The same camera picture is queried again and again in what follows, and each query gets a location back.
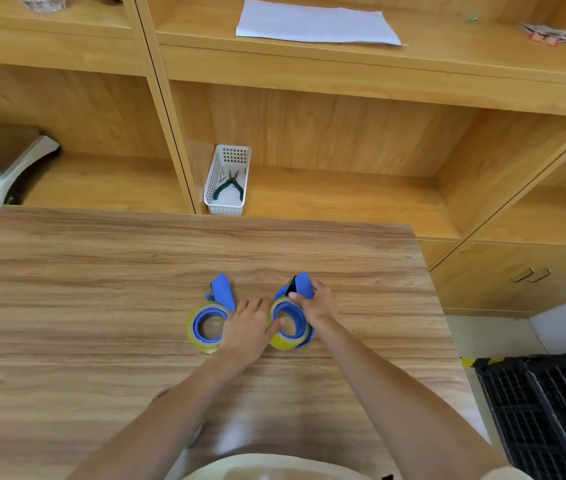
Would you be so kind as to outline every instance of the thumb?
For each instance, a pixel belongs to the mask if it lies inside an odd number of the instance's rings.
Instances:
[[[265,331],[265,338],[268,342],[274,338],[274,335],[281,329],[281,321],[280,320],[273,320],[268,326],[268,329]]]
[[[301,308],[303,308],[305,303],[308,301],[307,298],[305,298],[302,294],[298,294],[293,291],[288,296],[292,299],[292,301],[294,301],[296,305],[300,306]]]

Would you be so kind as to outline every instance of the white plastic basket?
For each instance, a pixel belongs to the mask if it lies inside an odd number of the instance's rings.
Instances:
[[[211,214],[223,216],[240,216],[247,197],[247,177],[250,174],[250,158],[252,149],[249,146],[232,146],[217,144],[214,157],[207,173],[205,183],[205,203]],[[233,185],[221,192],[218,200],[214,200],[215,190],[238,171],[236,181],[243,188],[243,201],[240,193]]]

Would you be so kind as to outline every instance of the small green object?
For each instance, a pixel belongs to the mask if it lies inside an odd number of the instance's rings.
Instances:
[[[218,196],[221,194],[222,191],[224,191],[227,187],[229,187],[230,185],[233,185],[234,187],[236,187],[239,191],[239,199],[242,202],[243,201],[243,187],[241,187],[239,185],[239,182],[236,181],[236,177],[239,176],[239,171],[237,170],[236,173],[234,173],[234,176],[232,177],[232,172],[228,170],[228,173],[230,174],[230,176],[227,178],[227,180],[225,180],[223,182],[223,185],[221,185],[220,187],[218,187],[213,195],[213,199],[214,200],[218,200]]]

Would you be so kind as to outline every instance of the table top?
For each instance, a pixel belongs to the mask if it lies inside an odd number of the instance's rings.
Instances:
[[[243,299],[301,271],[332,288],[345,327],[482,428],[409,226],[6,206],[0,478],[64,478],[203,362],[185,325],[218,273]],[[397,474],[317,338],[269,347],[225,388],[169,478],[239,452]]]

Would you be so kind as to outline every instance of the cabinet handle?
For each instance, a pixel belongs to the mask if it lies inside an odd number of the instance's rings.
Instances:
[[[510,278],[510,280],[512,283],[520,283],[525,278],[529,278],[531,275],[533,275],[533,273],[534,273],[534,268],[529,267],[527,268],[526,271],[523,271],[521,274],[514,276],[513,278]]]
[[[528,283],[538,283],[540,280],[544,280],[551,274],[550,268],[545,269],[545,274],[543,274],[540,278],[536,278],[535,280],[527,280]]]

